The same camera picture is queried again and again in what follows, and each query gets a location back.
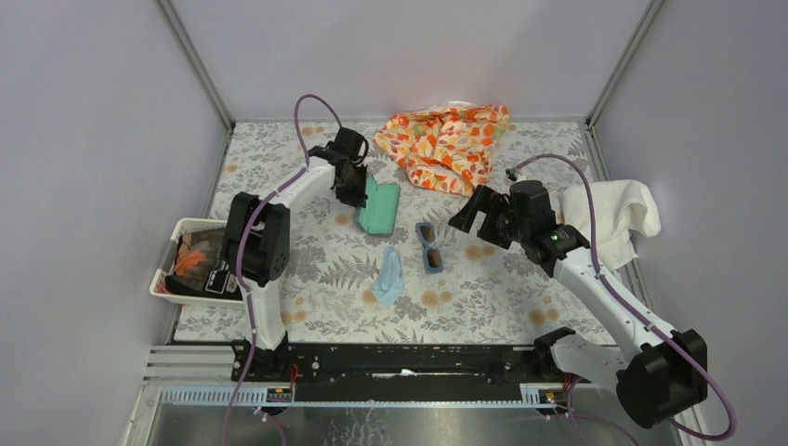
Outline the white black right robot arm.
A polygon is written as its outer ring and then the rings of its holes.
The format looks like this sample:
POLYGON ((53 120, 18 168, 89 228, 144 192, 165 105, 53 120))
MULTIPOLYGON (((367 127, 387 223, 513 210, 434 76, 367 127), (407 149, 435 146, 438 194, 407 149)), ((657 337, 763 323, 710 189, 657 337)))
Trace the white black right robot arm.
POLYGON ((478 187, 449 220, 470 231, 478 213, 478 238, 501 248, 518 243, 526 257, 571 291, 612 336, 616 350, 585 341, 567 330, 545 336, 545 350, 532 361, 542 381, 566 373, 616 395, 629 417, 651 428, 703 402, 707 346, 695 331, 680 333, 648 310, 601 265, 576 228, 557 222, 546 188, 537 180, 514 183, 509 192, 478 187))

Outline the light blue cleaning cloth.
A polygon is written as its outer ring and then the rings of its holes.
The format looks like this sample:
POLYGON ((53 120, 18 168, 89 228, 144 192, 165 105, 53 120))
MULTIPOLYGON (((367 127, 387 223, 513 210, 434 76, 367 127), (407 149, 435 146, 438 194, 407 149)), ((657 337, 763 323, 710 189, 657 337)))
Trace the light blue cleaning cloth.
POLYGON ((387 307, 405 292, 401 258, 393 246, 384 248, 381 268, 371 291, 377 302, 387 307))

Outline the black pouch in basket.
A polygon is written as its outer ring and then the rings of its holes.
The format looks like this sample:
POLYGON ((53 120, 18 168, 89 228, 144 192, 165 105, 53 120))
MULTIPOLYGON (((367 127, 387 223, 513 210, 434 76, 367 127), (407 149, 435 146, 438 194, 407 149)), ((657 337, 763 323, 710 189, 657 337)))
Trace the black pouch in basket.
POLYGON ((181 235, 173 270, 164 277, 166 291, 173 295, 241 301, 236 278, 221 254, 223 236, 222 228, 181 235))

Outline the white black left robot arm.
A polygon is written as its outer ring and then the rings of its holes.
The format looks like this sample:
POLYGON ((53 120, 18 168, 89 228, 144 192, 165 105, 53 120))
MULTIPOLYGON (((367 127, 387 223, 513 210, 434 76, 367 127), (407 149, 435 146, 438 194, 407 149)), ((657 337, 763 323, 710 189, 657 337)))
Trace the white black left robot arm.
POLYGON ((282 184, 261 196, 237 193, 230 205, 221 254, 230 266, 249 319, 246 340, 253 370, 268 382, 285 376, 288 358, 277 348, 286 337, 281 319, 281 276, 291 252, 291 217, 320 193, 363 208, 369 143, 360 133, 341 127, 335 138, 307 151, 307 162, 282 184))

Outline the floral grey tablecloth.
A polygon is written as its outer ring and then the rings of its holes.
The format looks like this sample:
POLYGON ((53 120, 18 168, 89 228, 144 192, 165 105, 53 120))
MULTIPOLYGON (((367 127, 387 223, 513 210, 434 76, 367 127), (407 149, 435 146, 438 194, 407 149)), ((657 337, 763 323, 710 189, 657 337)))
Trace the floral grey tablecloth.
MULTIPOLYGON (((492 187, 508 191, 503 170, 534 154, 557 153, 580 165, 589 179, 582 128, 575 122, 510 124, 492 152, 492 187)), ((225 158, 209 218, 226 219, 238 191, 267 193, 302 164, 292 123, 238 123, 225 158)), ((282 322, 291 342, 526 345, 562 326, 597 344, 612 338, 565 287, 527 260, 517 244, 502 250, 448 226, 464 197, 411 184, 378 148, 366 158, 381 183, 401 184, 392 235, 361 232, 353 210, 324 190, 292 223, 292 254, 283 275, 282 322), (417 223, 434 228, 444 262, 424 269, 417 223), (391 303, 374 294, 384 251, 399 254, 404 291, 391 303)), ((174 333, 179 342, 241 339, 243 309, 183 307, 174 333)))

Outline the blue frame sunglasses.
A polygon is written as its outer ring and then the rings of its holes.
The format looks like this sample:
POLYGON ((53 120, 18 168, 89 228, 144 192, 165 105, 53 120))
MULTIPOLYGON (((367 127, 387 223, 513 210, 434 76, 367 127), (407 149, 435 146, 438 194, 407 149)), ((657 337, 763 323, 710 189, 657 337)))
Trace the blue frame sunglasses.
POLYGON ((434 246, 437 234, 434 227, 428 222, 419 222, 415 225, 415 232, 422 245, 422 258, 424 269, 429 274, 440 273, 443 271, 443 260, 441 252, 434 246))

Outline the aluminium frame profile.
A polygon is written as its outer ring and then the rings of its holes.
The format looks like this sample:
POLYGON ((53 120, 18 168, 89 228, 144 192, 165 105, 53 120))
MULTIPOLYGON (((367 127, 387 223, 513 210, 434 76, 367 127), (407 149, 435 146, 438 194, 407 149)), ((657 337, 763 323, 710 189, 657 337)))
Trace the aluminium frame profile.
POLYGON ((565 381, 531 345, 155 346, 124 444, 573 445, 565 381))

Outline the white perforated plastic basket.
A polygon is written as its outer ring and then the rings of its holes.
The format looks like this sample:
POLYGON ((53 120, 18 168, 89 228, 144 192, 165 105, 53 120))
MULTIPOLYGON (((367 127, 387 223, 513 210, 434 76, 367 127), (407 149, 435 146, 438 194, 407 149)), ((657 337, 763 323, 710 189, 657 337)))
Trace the white perforated plastic basket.
POLYGON ((220 258, 225 227, 224 220, 180 219, 154 273, 151 295, 180 305, 240 308, 241 291, 220 258))

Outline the dark blue glasses case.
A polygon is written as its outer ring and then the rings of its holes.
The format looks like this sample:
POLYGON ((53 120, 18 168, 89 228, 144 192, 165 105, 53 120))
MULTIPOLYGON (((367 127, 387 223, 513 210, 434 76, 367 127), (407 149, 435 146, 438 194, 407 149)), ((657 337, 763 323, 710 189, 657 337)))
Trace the dark blue glasses case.
POLYGON ((356 211, 355 221, 360 230, 373 236, 391 236, 401 196, 401 186, 395 183, 378 183, 372 175, 366 180, 365 206, 356 211))

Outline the white towel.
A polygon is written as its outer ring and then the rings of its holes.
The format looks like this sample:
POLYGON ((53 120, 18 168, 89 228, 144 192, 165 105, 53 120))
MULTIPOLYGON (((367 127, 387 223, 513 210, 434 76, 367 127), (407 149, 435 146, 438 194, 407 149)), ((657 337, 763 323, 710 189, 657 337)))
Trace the white towel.
POLYGON ((591 222, 596 222, 598 256, 607 269, 619 269, 637 252, 630 240, 633 231, 646 238, 660 233, 662 222, 650 189, 636 180, 600 181, 590 184, 595 216, 590 216, 585 188, 575 185, 560 197, 563 222, 591 238, 591 222))

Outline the orange floral fabric bag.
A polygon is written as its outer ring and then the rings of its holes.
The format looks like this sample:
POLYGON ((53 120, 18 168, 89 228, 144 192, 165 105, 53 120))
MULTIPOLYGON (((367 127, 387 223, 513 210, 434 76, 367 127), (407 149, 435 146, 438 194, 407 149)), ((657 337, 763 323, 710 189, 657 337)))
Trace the orange floral fabric bag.
POLYGON ((397 113, 373 141, 416 187, 469 197, 491 179, 509 119, 504 105, 455 101, 397 113))

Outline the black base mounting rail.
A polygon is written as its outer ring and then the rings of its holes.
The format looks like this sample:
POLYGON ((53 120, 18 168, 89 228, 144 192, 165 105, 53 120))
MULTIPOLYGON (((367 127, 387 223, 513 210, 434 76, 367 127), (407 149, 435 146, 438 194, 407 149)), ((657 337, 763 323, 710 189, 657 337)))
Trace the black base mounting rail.
POLYGON ((508 402, 569 379, 535 346, 231 342, 234 382, 282 383, 297 402, 508 402))

